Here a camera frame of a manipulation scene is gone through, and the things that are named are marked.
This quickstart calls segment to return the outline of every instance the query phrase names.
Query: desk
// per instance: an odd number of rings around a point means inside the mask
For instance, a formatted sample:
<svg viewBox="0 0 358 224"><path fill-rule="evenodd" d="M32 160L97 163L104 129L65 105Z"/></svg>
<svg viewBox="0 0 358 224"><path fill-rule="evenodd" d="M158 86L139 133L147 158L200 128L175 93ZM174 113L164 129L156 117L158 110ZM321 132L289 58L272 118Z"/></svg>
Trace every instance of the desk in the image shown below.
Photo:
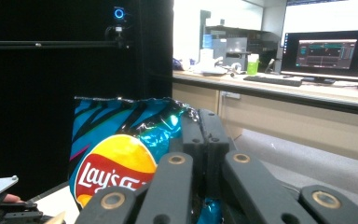
<svg viewBox="0 0 358 224"><path fill-rule="evenodd" d="M358 160L355 86L289 87L173 72L172 97L218 114L233 139L248 129ZM222 91L239 93L240 99L222 96Z"/></svg>

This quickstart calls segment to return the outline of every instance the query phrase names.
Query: monitor screen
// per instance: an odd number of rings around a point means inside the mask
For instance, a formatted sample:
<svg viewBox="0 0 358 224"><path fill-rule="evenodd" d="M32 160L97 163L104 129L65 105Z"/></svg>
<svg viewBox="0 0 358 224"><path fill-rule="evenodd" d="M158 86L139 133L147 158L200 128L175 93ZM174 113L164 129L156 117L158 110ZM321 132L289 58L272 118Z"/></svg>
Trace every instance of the monitor screen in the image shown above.
<svg viewBox="0 0 358 224"><path fill-rule="evenodd" d="M358 81L358 31L286 34L281 73Z"/></svg>
<svg viewBox="0 0 358 224"><path fill-rule="evenodd" d="M358 30L358 0L287 0L281 47L286 33Z"/></svg>

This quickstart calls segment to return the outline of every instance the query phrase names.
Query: black panel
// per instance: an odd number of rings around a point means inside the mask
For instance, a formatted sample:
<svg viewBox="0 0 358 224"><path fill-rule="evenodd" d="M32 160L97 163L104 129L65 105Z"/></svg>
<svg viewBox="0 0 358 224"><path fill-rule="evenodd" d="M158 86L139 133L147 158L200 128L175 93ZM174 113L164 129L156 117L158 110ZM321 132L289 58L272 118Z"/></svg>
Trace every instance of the black panel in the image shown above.
<svg viewBox="0 0 358 224"><path fill-rule="evenodd" d="M115 6L128 13L129 48L115 33L104 41ZM19 177L11 193L26 200L67 181L75 96L171 96L172 6L0 0L0 177Z"/></svg>
<svg viewBox="0 0 358 224"><path fill-rule="evenodd" d="M114 7L134 26L136 1L0 0L0 41L104 41Z"/></svg>

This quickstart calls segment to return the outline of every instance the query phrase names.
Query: lay's chip bag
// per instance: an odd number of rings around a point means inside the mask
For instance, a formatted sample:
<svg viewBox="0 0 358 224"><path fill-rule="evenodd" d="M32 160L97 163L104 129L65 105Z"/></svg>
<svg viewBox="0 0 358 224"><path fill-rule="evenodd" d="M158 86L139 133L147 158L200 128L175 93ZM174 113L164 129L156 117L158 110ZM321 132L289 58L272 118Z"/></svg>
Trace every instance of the lay's chip bag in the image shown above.
<svg viewBox="0 0 358 224"><path fill-rule="evenodd" d="M171 98L76 97L69 187L77 205L100 189L136 190L150 181L170 139L181 136L183 114L198 119L195 109Z"/></svg>

